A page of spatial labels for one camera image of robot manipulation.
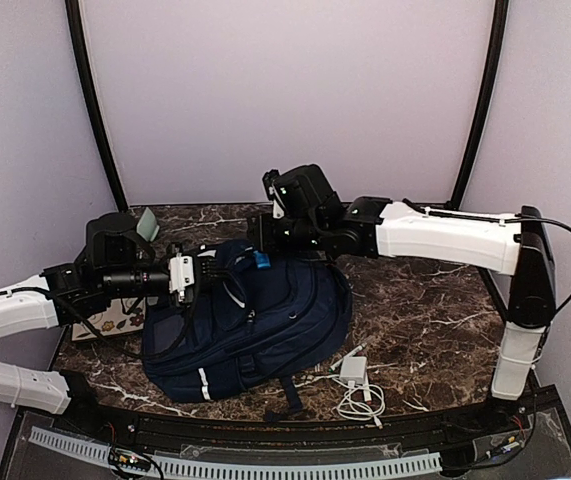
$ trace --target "charger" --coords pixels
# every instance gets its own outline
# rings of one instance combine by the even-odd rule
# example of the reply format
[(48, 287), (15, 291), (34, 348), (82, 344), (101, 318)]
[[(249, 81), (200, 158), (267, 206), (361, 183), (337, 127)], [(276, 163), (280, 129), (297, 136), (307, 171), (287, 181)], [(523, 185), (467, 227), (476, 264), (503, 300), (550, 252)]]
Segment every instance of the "charger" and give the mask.
[[(385, 412), (385, 393), (378, 385), (369, 383), (367, 357), (343, 358), (341, 373), (338, 378), (333, 377), (332, 380), (347, 389), (338, 406), (334, 407), (341, 417), (361, 422), (373, 420), (378, 428), (383, 428), (378, 417)], [(363, 392), (362, 402), (354, 399), (357, 392)]]
[(346, 384), (363, 385), (367, 378), (367, 357), (346, 357), (338, 379)]

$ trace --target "blue tag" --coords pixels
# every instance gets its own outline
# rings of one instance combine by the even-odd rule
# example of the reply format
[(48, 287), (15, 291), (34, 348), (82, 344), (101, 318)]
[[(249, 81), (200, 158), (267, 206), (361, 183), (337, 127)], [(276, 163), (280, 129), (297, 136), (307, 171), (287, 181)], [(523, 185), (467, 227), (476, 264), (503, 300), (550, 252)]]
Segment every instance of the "blue tag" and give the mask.
[(266, 253), (255, 251), (254, 259), (256, 260), (256, 267), (259, 270), (263, 270), (265, 268), (271, 268), (272, 266), (272, 264), (269, 261), (269, 256)]

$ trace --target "white cable tray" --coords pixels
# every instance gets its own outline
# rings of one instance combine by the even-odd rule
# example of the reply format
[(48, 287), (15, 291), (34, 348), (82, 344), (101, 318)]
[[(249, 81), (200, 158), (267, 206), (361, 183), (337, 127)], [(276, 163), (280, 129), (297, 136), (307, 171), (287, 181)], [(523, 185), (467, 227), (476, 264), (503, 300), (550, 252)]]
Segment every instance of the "white cable tray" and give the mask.
[[(39, 427), (32, 428), (30, 443), (71, 458), (109, 468), (109, 446), (94, 440), (84, 440)], [(374, 462), (335, 465), (266, 466), (198, 462), (157, 454), (152, 457), (162, 468), (166, 479), (213, 480), (383, 480), (408, 478), (442, 470), (440, 454), (430, 453), (412, 457)], [(143, 473), (134, 468), (125, 471)], [(152, 467), (147, 477), (159, 478)]]

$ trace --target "power adapter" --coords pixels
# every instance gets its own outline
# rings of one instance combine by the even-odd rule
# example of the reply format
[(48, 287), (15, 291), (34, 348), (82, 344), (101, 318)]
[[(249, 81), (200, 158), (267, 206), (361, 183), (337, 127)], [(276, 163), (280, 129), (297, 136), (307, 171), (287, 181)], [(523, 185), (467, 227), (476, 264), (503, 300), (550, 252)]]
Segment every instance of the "power adapter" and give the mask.
[(363, 385), (367, 379), (367, 357), (346, 357), (338, 379), (349, 385)]

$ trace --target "reflective strip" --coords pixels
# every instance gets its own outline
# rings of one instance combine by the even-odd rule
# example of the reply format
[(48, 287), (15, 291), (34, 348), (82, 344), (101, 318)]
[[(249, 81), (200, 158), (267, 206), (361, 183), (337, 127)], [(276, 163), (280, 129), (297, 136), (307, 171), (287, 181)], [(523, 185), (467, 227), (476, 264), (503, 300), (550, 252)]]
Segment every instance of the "reflective strip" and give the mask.
[(209, 384), (207, 383), (207, 375), (205, 375), (205, 370), (199, 368), (198, 373), (201, 376), (201, 382), (203, 382), (203, 388), (201, 388), (201, 391), (203, 392), (203, 398), (205, 400), (211, 400), (212, 398), (209, 396), (209, 389), (207, 388)]

